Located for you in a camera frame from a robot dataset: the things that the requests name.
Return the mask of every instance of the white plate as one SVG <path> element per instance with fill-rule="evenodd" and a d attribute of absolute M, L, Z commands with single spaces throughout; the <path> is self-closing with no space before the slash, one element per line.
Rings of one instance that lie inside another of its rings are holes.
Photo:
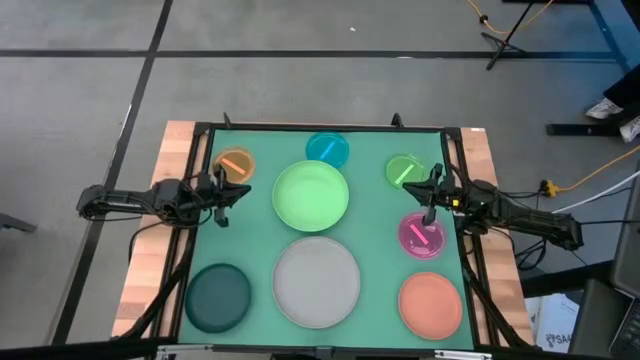
<path fill-rule="evenodd" d="M 326 237 L 300 239 L 273 269 L 273 297 L 292 322 L 311 329 L 349 315 L 360 295 L 360 270 L 349 250 Z"/>

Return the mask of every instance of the white sneaker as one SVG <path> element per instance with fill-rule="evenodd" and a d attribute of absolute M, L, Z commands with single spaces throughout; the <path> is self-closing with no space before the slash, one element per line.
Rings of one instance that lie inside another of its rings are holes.
<path fill-rule="evenodd" d="M 598 120 L 604 120 L 609 115 L 617 114 L 622 108 L 614 104 L 611 100 L 604 98 L 587 111 L 587 116 Z"/>
<path fill-rule="evenodd" d="M 640 133 L 640 116 L 620 127 L 620 135 L 624 142 L 631 142 Z"/>

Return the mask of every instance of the light green plate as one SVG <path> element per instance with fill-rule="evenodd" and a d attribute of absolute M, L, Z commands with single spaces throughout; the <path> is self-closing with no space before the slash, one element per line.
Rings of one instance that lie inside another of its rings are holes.
<path fill-rule="evenodd" d="M 333 166 L 315 160 L 297 162 L 276 180 L 273 207 L 285 224 L 320 231 L 337 223 L 349 203 L 349 187 Z"/>

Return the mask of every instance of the orange plate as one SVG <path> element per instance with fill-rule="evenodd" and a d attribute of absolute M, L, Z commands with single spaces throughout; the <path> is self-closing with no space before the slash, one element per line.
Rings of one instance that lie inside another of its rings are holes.
<path fill-rule="evenodd" d="M 227 172 L 227 180 L 234 184 L 247 182 L 256 168 L 253 155 L 249 150 L 241 147 L 222 149 L 213 161 L 213 166 L 220 164 Z"/>
<path fill-rule="evenodd" d="M 402 321 L 416 335 L 445 339 L 458 330 L 462 301 L 449 280 L 436 273 L 414 274 L 400 289 L 398 308 Z"/>

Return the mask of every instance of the gray floor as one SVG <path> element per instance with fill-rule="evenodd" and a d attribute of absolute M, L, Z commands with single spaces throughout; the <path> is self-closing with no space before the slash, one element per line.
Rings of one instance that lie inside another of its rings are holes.
<path fill-rule="evenodd" d="M 477 1 L 508 28 L 522 5 Z M 640 35 L 621 5 L 598 1 L 631 64 Z M 161 0 L 5 0 L 0 48 L 146 49 Z M 463 0 L 175 1 L 162 49 L 488 50 Z M 607 51 L 586 7 L 554 5 L 514 38 L 533 51 Z M 154 64 L 118 186 L 145 189 L 167 120 L 386 124 L 487 128 L 500 185 L 531 190 L 543 178 L 569 185 L 630 145 L 609 138 L 551 138 L 548 122 L 579 122 L 622 72 L 612 63 L 411 59 L 160 59 Z M 79 192 L 102 181 L 141 59 L 0 59 L 0 211 L 39 224 L 0 232 L 0 347 L 44 341 L 82 238 Z M 591 195 L 635 168 L 625 161 L 543 209 Z M 626 196 L 578 209 L 579 220 L 617 219 Z M 71 341 L 106 339 L 137 224 L 105 226 Z M 593 226 L 577 252 L 610 259 L 619 226 Z M 535 239 L 515 236 L 523 248 Z M 579 266 L 550 248 L 543 271 Z"/>

